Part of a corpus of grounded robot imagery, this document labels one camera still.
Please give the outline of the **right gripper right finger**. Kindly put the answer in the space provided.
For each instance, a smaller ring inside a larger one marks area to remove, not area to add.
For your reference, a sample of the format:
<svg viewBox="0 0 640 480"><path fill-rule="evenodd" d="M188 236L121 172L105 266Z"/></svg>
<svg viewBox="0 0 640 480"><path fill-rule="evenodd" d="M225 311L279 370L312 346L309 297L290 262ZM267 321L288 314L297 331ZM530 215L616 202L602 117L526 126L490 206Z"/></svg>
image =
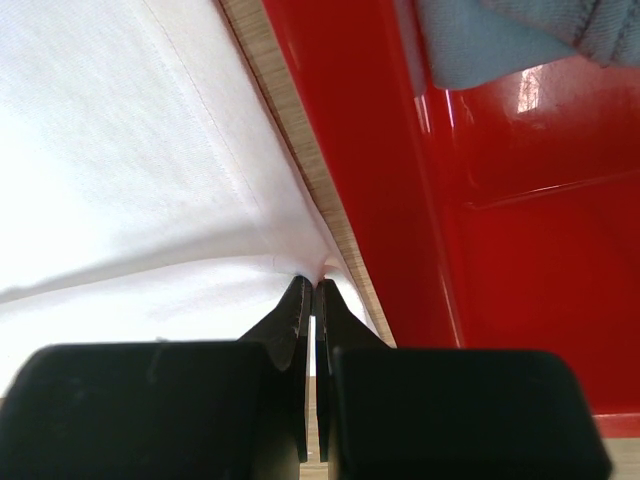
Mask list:
<svg viewBox="0 0 640 480"><path fill-rule="evenodd" d="M581 387L535 350L388 346L315 291L320 458L333 479L607 479Z"/></svg>

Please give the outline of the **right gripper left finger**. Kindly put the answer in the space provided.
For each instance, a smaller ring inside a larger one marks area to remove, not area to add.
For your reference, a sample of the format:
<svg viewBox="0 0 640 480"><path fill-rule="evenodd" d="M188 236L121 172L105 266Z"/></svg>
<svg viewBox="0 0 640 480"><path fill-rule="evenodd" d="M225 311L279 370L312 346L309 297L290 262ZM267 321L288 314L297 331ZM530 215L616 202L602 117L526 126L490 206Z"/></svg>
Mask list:
<svg viewBox="0 0 640 480"><path fill-rule="evenodd" d="M313 287L232 341L67 344L1 408L5 479L295 479L308 458Z"/></svg>

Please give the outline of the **white t shirt red print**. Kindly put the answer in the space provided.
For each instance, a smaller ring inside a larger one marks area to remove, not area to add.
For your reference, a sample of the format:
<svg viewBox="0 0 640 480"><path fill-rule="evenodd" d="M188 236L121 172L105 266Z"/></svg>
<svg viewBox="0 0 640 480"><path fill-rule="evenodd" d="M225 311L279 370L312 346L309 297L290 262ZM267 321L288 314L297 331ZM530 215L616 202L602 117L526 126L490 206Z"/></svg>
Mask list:
<svg viewBox="0 0 640 480"><path fill-rule="evenodd" d="M372 325L216 1L1 5L1 386L57 344L236 339L291 279Z"/></svg>

